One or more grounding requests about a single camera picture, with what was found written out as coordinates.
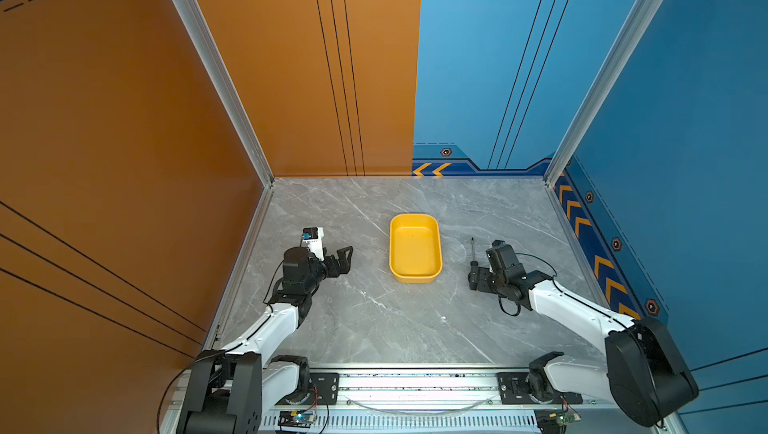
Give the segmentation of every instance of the aluminum frame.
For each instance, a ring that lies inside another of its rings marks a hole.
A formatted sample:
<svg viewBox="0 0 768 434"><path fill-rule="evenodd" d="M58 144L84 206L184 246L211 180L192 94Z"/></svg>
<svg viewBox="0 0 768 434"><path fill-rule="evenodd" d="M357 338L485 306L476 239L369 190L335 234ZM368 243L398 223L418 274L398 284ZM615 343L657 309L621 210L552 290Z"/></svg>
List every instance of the aluminum frame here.
<svg viewBox="0 0 768 434"><path fill-rule="evenodd" d="M172 0L264 188L274 175L197 0Z"/></svg>
<svg viewBox="0 0 768 434"><path fill-rule="evenodd" d="M627 64L630 56L645 34L651 20L656 15L661 2L664 0L636 0L632 9L624 21L614 44L610 47L603 65L595 76L584 101L581 102L568 131L565 132L558 150L554 153L552 162L549 163L544 173L544 181L552 187L557 182L560 173L565 169L568 160L576 152L584 133L589 129L594 117L600 111L610 89L614 87L621 70Z"/></svg>
<svg viewBox="0 0 768 434"><path fill-rule="evenodd" d="M240 289L240 283L245 275L248 260L250 259L251 253L254 251L256 238L264 223L266 210L269 208L270 201L272 200L272 194L274 193L273 189L272 186L264 186L264 189L261 192L259 203L256 205L256 210L250 220L245 239L243 239L243 245L240 247L240 252L237 253L237 258L232 267L230 278L226 282L224 293L221 295L219 306L216 308L216 314L214 314L214 319L211 321L210 329L205 337L205 342L203 343L204 350L214 348L214 344L219 340L219 333L224 329L224 324L230 317L237 290Z"/></svg>

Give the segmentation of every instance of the yellow chevron arrow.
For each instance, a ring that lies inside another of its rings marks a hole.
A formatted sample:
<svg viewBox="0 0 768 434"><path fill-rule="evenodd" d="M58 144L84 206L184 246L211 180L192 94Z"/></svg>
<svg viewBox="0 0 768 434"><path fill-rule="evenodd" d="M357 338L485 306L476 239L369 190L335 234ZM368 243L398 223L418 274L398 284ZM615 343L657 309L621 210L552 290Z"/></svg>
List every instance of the yellow chevron arrow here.
<svg viewBox="0 0 768 434"><path fill-rule="evenodd" d="M566 216L568 217L568 220L571 220L571 208L581 208L581 205L578 203L578 201L568 201L566 203L568 205L568 212L566 213Z"/></svg>
<svg viewBox="0 0 768 434"><path fill-rule="evenodd" d="M429 166L429 165L431 165L431 162L425 162L424 164L420 165L420 166L417 168L417 170L415 170L415 171L413 172L413 174L415 174L415 175L417 175L417 176L424 176L424 175L422 174L422 169L426 168L426 167L427 167L427 166Z"/></svg>
<svg viewBox="0 0 768 434"><path fill-rule="evenodd" d="M620 285L618 282L614 281L613 279L605 278L605 299L608 300L608 303L610 303L610 288L613 287L614 289L619 289L624 294L627 294L627 288Z"/></svg>
<svg viewBox="0 0 768 434"><path fill-rule="evenodd" d="M628 316L632 316L635 319L640 319L640 314L632 311L629 307L626 307L621 303L619 303L619 314L627 314Z"/></svg>
<svg viewBox="0 0 768 434"><path fill-rule="evenodd" d="M571 186L562 185L560 186L560 204L563 204L563 191L572 191L573 188Z"/></svg>
<svg viewBox="0 0 768 434"><path fill-rule="evenodd" d="M440 166L439 168L437 168L435 171L432 171L432 174L435 175L435 176L442 176L442 173L440 171L444 170L445 168L447 168L450 165L451 165L451 163L447 162L446 164L444 164L444 165Z"/></svg>
<svg viewBox="0 0 768 434"><path fill-rule="evenodd" d="M574 227L574 231L576 231L576 237L578 237L578 228L580 225L592 226L592 223L590 223L589 219L579 218L576 216L576 226Z"/></svg>
<svg viewBox="0 0 768 434"><path fill-rule="evenodd" d="M594 276L600 279L600 265L608 266L611 269L615 269L614 264L610 262L605 257L595 256L594 257Z"/></svg>

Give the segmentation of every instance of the yellow container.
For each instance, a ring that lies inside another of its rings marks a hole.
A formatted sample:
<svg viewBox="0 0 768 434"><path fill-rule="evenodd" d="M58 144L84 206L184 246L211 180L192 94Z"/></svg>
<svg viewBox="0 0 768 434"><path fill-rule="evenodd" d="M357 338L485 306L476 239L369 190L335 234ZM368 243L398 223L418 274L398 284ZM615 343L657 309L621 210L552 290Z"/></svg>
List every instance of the yellow container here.
<svg viewBox="0 0 768 434"><path fill-rule="evenodd" d="M442 270L440 230L430 215L398 215L389 224L389 269L410 285L425 285Z"/></svg>

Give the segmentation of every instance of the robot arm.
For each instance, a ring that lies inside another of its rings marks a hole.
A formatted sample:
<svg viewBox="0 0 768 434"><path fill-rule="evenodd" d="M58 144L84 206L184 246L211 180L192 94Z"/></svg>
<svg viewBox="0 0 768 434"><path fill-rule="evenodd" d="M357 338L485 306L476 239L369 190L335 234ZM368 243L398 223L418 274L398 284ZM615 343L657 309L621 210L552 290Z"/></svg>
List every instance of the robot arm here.
<svg viewBox="0 0 768 434"><path fill-rule="evenodd" d="M302 246L283 254L283 277L261 317L222 349L197 357L177 434L244 432L258 426L261 413L283 397L301 403L309 396L310 368L305 357L268 360L306 319L320 282L350 272L352 252L350 246L336 252L338 259L329 256L322 247L322 228L304 229Z"/></svg>
<svg viewBox="0 0 768 434"><path fill-rule="evenodd" d="M699 394L699 388L667 327L653 318L614 313L562 287L541 271L525 272L512 246L494 241L485 251L491 267L471 263L469 288L507 297L551 317L589 341L605 363L550 352L531 362L528 384L541 401L556 392L613 399L636 423L650 427Z"/></svg>

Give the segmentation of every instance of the marble tabletop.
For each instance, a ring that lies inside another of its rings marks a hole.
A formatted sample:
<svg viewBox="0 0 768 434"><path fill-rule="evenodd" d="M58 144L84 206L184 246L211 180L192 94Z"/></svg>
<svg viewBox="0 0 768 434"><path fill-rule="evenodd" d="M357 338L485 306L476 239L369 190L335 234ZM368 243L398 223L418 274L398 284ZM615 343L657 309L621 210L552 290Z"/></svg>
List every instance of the marble tabletop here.
<svg viewBox="0 0 768 434"><path fill-rule="evenodd" d="M432 215L439 223L443 268L427 285L402 284L389 270L389 222L407 212ZM329 253L355 247L352 270L321 283L309 316L278 354L307 356L313 363L507 366L526 366L553 350L601 357L557 322L525 309L510 317L496 296L468 289L470 239L481 265L485 249L503 239L517 252L546 259L562 285L593 299L540 179L275 180L223 341L236 338L264 311L262 299L283 251L298 244L302 228L314 226L325 229ZM535 259L520 260L526 269L551 272ZM509 303L508 311L513 309Z"/></svg>

